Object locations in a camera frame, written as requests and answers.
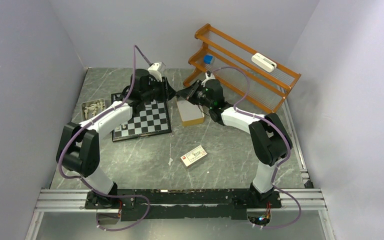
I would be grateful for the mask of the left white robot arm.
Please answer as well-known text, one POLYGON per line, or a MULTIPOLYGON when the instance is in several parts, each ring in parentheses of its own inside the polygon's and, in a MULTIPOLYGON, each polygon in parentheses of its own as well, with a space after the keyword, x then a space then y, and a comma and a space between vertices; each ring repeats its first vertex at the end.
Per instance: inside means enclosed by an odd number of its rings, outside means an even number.
POLYGON ((56 153, 57 170, 66 179, 79 179, 98 194, 106 208, 119 200, 117 184, 100 167, 100 144, 117 126, 138 116, 147 102, 168 101, 176 94, 160 72, 136 69, 110 106, 81 123, 69 122, 62 130, 56 153))

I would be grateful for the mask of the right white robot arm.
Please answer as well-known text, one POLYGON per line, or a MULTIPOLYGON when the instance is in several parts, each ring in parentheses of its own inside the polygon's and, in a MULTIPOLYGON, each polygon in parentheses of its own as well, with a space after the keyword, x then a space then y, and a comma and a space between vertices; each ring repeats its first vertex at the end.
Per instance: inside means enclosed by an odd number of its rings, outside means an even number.
POLYGON ((197 80, 179 90, 176 95, 197 106, 208 109, 211 119, 222 125, 248 133, 257 159, 257 172, 250 185, 250 202, 262 207, 275 189, 278 167, 286 161, 293 144, 280 118, 275 113, 255 114, 237 108, 225 100, 224 90, 217 79, 206 83, 197 80))

